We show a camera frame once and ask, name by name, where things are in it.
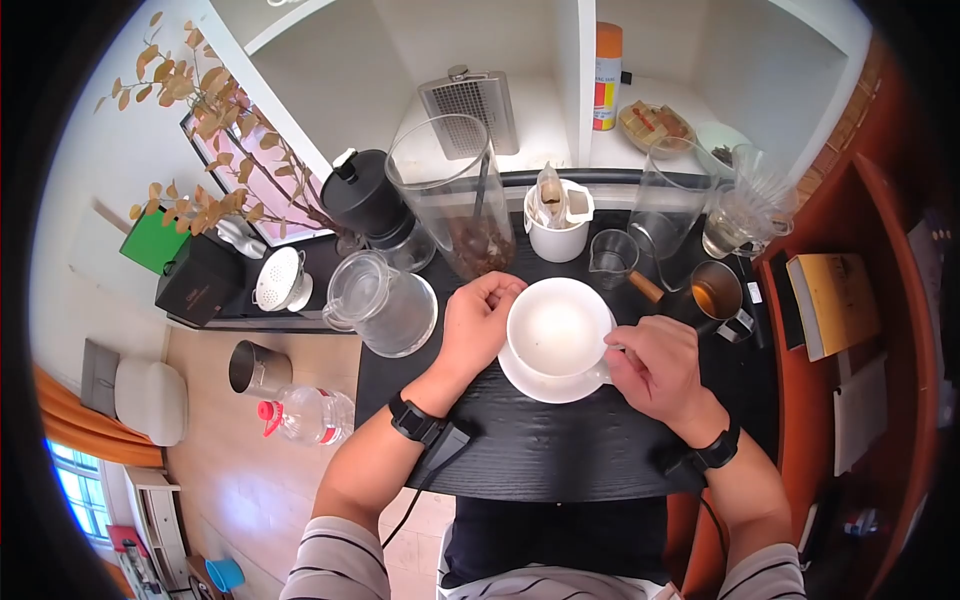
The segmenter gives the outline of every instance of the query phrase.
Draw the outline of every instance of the hand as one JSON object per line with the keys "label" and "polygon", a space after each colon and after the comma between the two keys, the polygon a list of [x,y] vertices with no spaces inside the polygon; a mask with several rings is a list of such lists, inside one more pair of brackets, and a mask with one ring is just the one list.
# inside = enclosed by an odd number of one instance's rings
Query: hand
{"label": "hand", "polygon": [[434,417],[445,417],[473,378],[507,341],[507,313],[526,289],[521,279],[497,271],[462,286],[446,302],[444,342],[433,365],[401,392]]}
{"label": "hand", "polygon": [[493,271],[454,292],[446,303],[444,344],[437,363],[469,384],[503,348],[507,313],[526,287],[518,277]]}
{"label": "hand", "polygon": [[697,332],[660,315],[620,326],[604,340],[616,389],[638,411],[660,420],[690,447],[706,447],[729,426],[723,406],[700,385]]}

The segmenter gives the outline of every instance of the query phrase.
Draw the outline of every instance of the black watch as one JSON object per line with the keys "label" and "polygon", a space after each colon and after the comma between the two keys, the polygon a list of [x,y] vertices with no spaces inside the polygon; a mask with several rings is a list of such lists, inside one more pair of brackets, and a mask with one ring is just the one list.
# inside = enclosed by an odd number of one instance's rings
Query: black watch
{"label": "black watch", "polygon": [[730,420],[730,429],[722,431],[713,444],[706,448],[694,448],[690,452],[693,465],[700,472],[708,468],[720,468],[736,456],[736,443],[740,438],[740,425]]}
{"label": "black watch", "polygon": [[444,429],[445,420],[427,415],[410,400],[404,401],[399,392],[390,398],[389,405],[394,416],[390,424],[408,440],[430,447]]}

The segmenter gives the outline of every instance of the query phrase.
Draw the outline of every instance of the wooden handle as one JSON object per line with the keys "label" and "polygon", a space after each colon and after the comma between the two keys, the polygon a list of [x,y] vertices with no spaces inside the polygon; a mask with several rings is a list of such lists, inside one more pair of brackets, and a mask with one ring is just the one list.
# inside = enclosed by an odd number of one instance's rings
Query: wooden handle
{"label": "wooden handle", "polygon": [[641,294],[650,299],[650,302],[656,304],[663,298],[663,290],[659,286],[651,281],[650,279],[644,277],[636,271],[630,271],[630,274],[627,276],[631,283],[640,291]]}

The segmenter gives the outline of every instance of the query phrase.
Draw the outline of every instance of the striped shirt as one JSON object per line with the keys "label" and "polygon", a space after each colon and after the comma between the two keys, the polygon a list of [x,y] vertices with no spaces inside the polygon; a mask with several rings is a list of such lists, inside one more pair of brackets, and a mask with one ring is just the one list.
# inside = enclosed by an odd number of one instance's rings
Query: striped shirt
{"label": "striped shirt", "polygon": [[[560,566],[531,565],[458,588],[438,589],[453,600],[652,600],[663,590],[653,582],[612,577]],[[806,598],[797,549],[777,543],[758,550],[731,570],[722,600]],[[337,516],[311,520],[297,562],[280,600],[389,600],[390,581],[379,541],[363,527]]]}

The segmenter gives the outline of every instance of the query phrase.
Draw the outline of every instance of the green bag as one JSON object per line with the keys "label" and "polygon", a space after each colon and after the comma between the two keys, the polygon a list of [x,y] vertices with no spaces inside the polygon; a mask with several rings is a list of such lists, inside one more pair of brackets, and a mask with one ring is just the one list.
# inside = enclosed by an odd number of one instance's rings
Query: green bag
{"label": "green bag", "polygon": [[120,247],[121,254],[157,275],[163,275],[163,265],[173,260],[190,236],[189,230],[177,233],[176,223],[164,227],[163,214],[161,209],[152,215],[140,215]]}

